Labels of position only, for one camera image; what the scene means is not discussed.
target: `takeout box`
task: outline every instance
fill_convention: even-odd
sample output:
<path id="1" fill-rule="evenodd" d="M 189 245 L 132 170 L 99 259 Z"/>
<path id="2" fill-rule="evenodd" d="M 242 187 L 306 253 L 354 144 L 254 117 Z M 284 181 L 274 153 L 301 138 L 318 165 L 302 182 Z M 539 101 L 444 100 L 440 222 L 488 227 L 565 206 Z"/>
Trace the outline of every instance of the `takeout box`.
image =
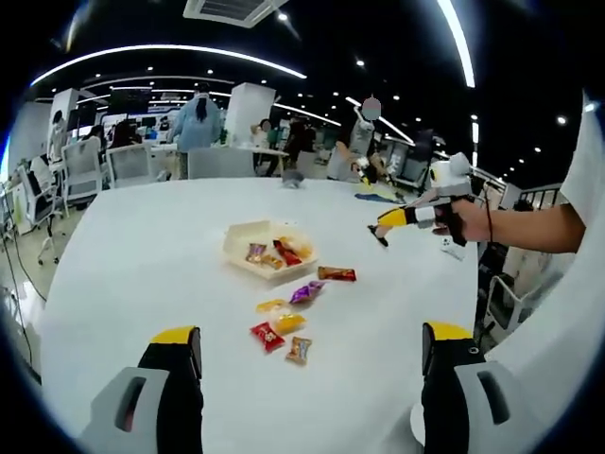
<path id="1" fill-rule="evenodd" d="M 276 258 L 283 260 L 279 253 L 273 247 L 273 240 L 280 236 L 291 236 L 297 242 L 309 245 L 312 253 L 307 258 L 302 258 L 302 263 L 288 267 L 285 263 L 279 269 L 275 270 L 269 265 L 255 265 L 246 260 L 251 243 L 266 244 L 265 253 L 270 253 Z M 227 259 L 234 265 L 245 270 L 251 271 L 265 279 L 284 277 L 290 273 L 296 273 L 303 268 L 312 267 L 317 264 L 318 257 L 311 240 L 298 228 L 273 222 L 270 220 L 261 220 L 258 222 L 247 222 L 244 224 L 234 224 L 229 227 L 225 242 L 223 243 L 223 252 Z"/>

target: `red candy wrapper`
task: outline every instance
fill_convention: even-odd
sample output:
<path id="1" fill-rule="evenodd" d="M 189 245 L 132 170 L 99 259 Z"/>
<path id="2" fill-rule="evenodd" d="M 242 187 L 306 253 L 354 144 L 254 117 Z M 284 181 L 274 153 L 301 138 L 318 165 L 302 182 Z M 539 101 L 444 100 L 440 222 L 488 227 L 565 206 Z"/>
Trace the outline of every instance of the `red candy wrapper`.
<path id="1" fill-rule="evenodd" d="M 268 325 L 268 322 L 261 323 L 254 328 L 250 328 L 250 331 L 263 343 L 263 345 L 265 345 L 265 351 L 267 353 L 271 353 L 273 350 L 281 347 L 285 343 L 284 338 L 278 336 L 277 333 Z"/>
<path id="2" fill-rule="evenodd" d="M 355 270 L 331 267 L 318 267 L 318 278 L 350 282 L 355 282 L 357 280 Z"/>
<path id="3" fill-rule="evenodd" d="M 292 250 L 288 249 L 286 246 L 284 246 L 284 243 L 282 243 L 282 241 L 280 241 L 279 239 L 273 240 L 273 246 L 275 246 L 275 249 L 277 250 L 277 252 L 280 253 L 280 256 L 285 261 L 285 265 L 287 267 L 291 267 L 293 265 L 300 265 L 303 262 L 294 253 L 294 251 L 292 251 Z"/>

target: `black ceiling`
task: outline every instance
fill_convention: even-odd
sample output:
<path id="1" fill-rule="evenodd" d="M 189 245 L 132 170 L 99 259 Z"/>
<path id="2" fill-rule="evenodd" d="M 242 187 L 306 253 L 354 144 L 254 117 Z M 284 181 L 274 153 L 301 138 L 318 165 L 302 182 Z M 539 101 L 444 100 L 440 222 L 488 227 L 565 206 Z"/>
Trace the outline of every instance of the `black ceiling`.
<path id="1" fill-rule="evenodd" d="M 91 2 L 69 51 L 68 25 L 58 25 L 54 51 L 40 61 L 39 74 L 75 57 L 122 45 L 192 44 L 273 61 L 308 79 L 220 55 L 147 50 L 68 67 L 33 87 L 30 95 L 52 96 L 52 88 L 148 76 L 148 66 L 154 68 L 152 75 L 235 83 L 266 79 L 282 97 L 281 103 L 304 105 L 307 111 L 329 114 L 336 121 L 352 113 L 345 96 L 363 100 L 374 94 L 382 101 L 383 116 L 404 132 L 414 136 L 419 127 L 434 128 L 449 152 L 461 150 L 469 157 L 470 115 L 477 114 L 479 166 L 496 177 L 508 173 L 505 181 L 524 188 L 562 181 L 578 134 L 580 87 L 589 84 L 592 94 L 602 96 L 603 70 L 592 64 L 596 56 L 585 46 L 597 35 L 597 28 L 590 28 L 596 25 L 596 13 L 578 2 L 568 10 L 562 0 L 547 2 L 548 9 L 538 8 L 535 1 L 453 0 L 471 52 L 475 89 L 466 87 L 456 44 L 437 0 L 290 0 L 282 8 L 289 25 L 269 15 L 252 29 L 184 19 L 185 3 Z M 533 7 L 524 7 L 525 3 Z M 365 66 L 356 66 L 356 59 Z M 206 74 L 208 69 L 213 75 Z M 193 81 L 156 79 L 154 87 L 191 89 Z M 211 89 L 230 92 L 231 86 L 211 83 Z M 104 95 L 109 86 L 91 91 Z M 340 96 L 334 97 L 334 91 Z M 569 118 L 569 123 L 559 126 L 558 115 Z M 416 117 L 423 121 L 416 122 Z M 536 153 L 536 147 L 542 152 Z"/>

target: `brown candy wrapper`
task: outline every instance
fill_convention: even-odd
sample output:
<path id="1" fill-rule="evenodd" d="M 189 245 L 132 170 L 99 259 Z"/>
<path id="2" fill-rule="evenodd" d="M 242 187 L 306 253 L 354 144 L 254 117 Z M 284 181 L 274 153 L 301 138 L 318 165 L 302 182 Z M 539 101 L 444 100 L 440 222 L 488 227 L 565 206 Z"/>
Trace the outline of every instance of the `brown candy wrapper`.
<path id="1" fill-rule="evenodd" d="M 260 265 L 263 260 L 263 252 L 266 248 L 266 244 L 250 243 L 248 255 L 246 255 L 246 261 L 253 263 L 254 265 Z"/>
<path id="2" fill-rule="evenodd" d="M 318 278 L 331 279 L 334 281 L 349 281 L 355 282 L 357 276 L 355 270 L 345 268 L 318 267 Z"/>
<path id="3" fill-rule="evenodd" d="M 306 364 L 306 354 L 312 343 L 313 341 L 310 339 L 297 338 L 294 336 L 292 338 L 292 348 L 285 358 L 304 366 Z"/>

